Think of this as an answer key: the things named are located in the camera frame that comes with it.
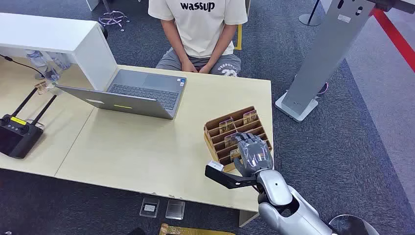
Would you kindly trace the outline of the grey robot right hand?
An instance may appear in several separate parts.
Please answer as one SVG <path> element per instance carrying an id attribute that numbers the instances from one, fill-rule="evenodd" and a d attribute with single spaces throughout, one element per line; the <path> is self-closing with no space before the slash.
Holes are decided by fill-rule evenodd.
<path id="1" fill-rule="evenodd" d="M 259 171 L 274 169 L 274 159 L 268 145 L 252 133 L 236 133 L 234 139 L 240 157 L 233 159 L 235 168 L 243 177 L 251 177 Z"/>

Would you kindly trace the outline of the person's right hand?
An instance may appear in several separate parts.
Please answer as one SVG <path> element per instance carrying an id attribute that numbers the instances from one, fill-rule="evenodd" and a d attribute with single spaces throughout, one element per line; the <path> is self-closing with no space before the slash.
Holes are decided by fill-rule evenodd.
<path id="1" fill-rule="evenodd" d="M 188 59 L 181 61 L 181 71 L 185 72 L 198 72 L 192 62 Z"/>

